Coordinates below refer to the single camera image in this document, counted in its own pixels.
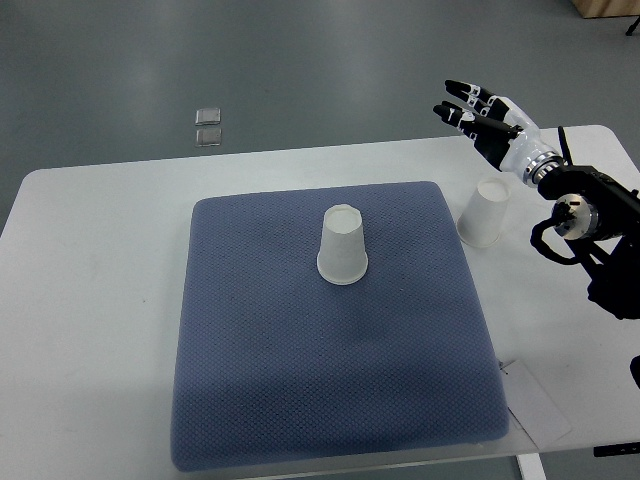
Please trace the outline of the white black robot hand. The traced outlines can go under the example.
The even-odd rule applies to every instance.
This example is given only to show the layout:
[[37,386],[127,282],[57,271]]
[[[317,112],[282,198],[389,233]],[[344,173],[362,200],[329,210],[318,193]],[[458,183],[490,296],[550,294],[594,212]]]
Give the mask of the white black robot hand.
[[560,153],[542,140],[538,125],[511,99],[456,80],[447,80],[445,90],[463,104],[443,101],[434,113],[470,139],[493,168],[534,187],[563,164]]

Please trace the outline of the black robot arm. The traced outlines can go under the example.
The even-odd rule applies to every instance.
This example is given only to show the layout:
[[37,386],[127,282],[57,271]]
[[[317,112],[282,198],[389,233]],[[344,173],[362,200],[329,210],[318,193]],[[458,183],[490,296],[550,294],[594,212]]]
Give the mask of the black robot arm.
[[534,170],[535,186],[554,206],[531,231],[531,245],[590,277],[588,299],[623,320],[639,318],[639,192],[592,166],[572,161],[565,131],[561,154]]

